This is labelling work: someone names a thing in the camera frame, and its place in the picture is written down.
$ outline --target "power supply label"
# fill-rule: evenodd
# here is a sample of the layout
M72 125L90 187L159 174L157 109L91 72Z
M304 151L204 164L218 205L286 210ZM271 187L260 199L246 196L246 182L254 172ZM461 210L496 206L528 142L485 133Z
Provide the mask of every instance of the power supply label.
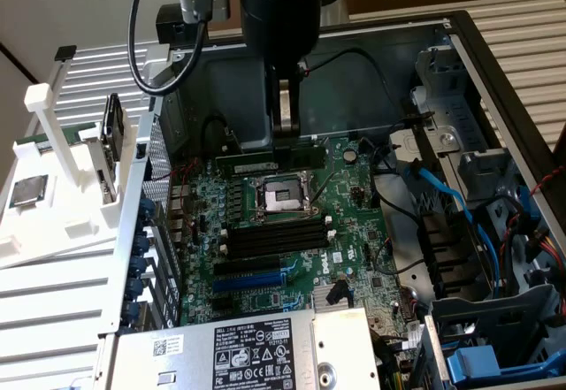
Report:
M294 390L291 319L214 330L213 390Z

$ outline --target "motherboard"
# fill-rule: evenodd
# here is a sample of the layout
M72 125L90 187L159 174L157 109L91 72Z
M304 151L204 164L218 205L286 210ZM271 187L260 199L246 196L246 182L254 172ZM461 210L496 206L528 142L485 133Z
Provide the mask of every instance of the motherboard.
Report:
M181 325L349 305L364 307L378 334L405 332L397 279L376 270L394 264L386 250L376 257L387 234L371 202L371 153L346 137L320 144L324 169L224 179L212 161L177 168L170 225L185 279ZM338 282L349 294L331 306Z

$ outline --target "green motherboard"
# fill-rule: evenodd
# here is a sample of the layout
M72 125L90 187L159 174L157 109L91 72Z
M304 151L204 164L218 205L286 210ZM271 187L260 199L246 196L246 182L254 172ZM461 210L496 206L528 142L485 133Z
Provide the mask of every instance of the green motherboard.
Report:
M170 217L172 228L177 228L173 239L185 274L181 325L207 323L224 316L308 309L313 307L317 287L331 288L337 280L344 279L354 306L366 309L376 332L404 333L401 313L394 314L395 304L401 302L396 277L382 275L372 266L377 262L391 269L394 265L387 254L379 259L375 257L387 234L381 209L371 207L370 156L358 154L358 142L348 138L320 143L326 146L325 169L301 172L301 175L308 183L311 199L325 185L310 212L311 216L318 215L327 221L332 217L336 233L327 247L281 254L281 265L287 268L287 273L284 285L279 287L214 293L213 282L218 279L214 265L227 262L220 248L223 224L233 228L262 226L272 221L293 221L304 217L304 213L293 210L258 216L256 191L264 178L224 180L212 162L185 177L177 176ZM286 176L297 174L278 175L274 179L283 180ZM191 225L200 225L198 232L191 231ZM231 309L214 310L211 301L227 296L233 304Z

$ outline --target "circuit board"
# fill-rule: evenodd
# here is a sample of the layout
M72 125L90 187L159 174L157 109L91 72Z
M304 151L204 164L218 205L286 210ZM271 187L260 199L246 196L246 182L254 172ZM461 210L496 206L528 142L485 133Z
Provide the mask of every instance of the circuit board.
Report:
M392 304L400 302L400 292L394 276L382 275L368 263L391 269L392 258L385 255L375 258L375 252L384 244L385 221L380 208L370 204L371 188L369 156L358 154L357 141L332 138L322 141L327 147L325 169L303 172L311 188L311 195L325 183L314 203L318 215L332 217L336 231L328 247L280 255L281 265L288 268L286 282L280 287L263 287L230 292L232 310L226 314L213 310L210 300L228 294L215 294L212 283L214 264L223 263L220 254L221 226L230 222L234 227L261 226L257 216L256 189L261 178L223 180L212 162L191 174L187 181L176 186L173 196L183 196L192 220L201 222L198 234L190 232L187 221L180 227L174 240L180 244L180 259L185 273L182 297L181 325L202 324L222 318L261 312L308 309L313 304L313 291L317 287L333 285L345 279L356 307L364 307L370 325L379 334L401 335L405 325L401 313L394 315ZM356 160L344 160L345 151L356 153ZM238 205L233 206L233 190L238 191ZM179 211L181 203L173 199L172 208ZM296 212L262 218L293 220Z

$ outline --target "chip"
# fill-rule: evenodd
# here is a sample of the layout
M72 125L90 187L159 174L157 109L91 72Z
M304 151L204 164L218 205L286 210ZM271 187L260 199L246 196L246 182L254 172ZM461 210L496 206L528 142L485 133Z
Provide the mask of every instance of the chip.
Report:
M374 287L374 288L383 287L383 283L381 282L381 278L380 277L373 277L371 279L371 286Z

